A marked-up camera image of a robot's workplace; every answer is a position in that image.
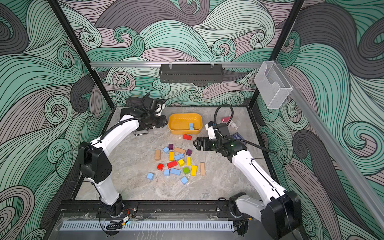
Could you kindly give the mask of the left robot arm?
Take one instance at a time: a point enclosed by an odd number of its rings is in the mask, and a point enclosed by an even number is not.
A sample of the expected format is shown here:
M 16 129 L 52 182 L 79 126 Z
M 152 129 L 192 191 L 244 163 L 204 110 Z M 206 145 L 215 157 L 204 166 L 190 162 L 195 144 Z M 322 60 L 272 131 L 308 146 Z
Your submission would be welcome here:
M 124 210 L 122 196 L 112 181 L 110 153 L 131 133 L 165 127 L 168 121 L 162 114 L 164 108 L 163 101 L 152 99 L 146 94 L 138 107 L 122 109 L 120 120 L 104 134 L 90 143 L 79 145 L 77 161 L 80 171 L 95 186 L 102 206 L 109 215 L 119 216 Z

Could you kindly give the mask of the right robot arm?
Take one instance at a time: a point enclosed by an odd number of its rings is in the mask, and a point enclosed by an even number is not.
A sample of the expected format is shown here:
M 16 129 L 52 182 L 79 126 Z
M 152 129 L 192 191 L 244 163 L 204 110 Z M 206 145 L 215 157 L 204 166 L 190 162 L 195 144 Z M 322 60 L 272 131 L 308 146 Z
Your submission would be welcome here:
M 260 200 L 256 200 L 240 192 L 230 197 L 230 213 L 236 219 L 235 233 L 244 236 L 249 229 L 249 221 L 256 220 L 274 240 L 280 240 L 288 234 L 292 234 L 295 240 L 303 239 L 304 236 L 298 237 L 295 234 L 303 223 L 300 197 L 294 191 L 287 191 L 270 177 L 247 146 L 251 145 L 271 154 L 277 152 L 234 138 L 229 132 L 229 123 L 217 122 L 217 115 L 222 108 L 229 108 L 230 117 L 234 117 L 234 110 L 230 105 L 219 106 L 215 110 L 214 119 L 206 125 L 208 137 L 196 138 L 193 145 L 198 151 L 213 151 L 227 158 L 244 174 L 260 196 Z

